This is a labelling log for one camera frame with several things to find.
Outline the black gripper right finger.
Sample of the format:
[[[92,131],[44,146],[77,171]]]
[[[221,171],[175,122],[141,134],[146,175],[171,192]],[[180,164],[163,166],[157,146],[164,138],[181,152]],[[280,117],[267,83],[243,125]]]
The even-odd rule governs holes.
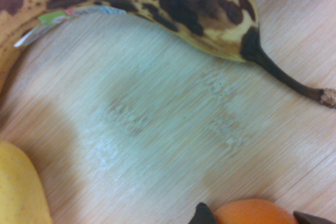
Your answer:
[[[310,215],[299,211],[294,211],[293,216],[299,224],[335,224],[335,222],[326,218]]]

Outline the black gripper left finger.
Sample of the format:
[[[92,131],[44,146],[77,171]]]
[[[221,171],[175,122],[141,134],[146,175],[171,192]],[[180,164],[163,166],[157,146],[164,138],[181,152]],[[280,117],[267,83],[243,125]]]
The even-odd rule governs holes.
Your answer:
[[[217,224],[217,220],[206,203],[199,202],[188,224]]]

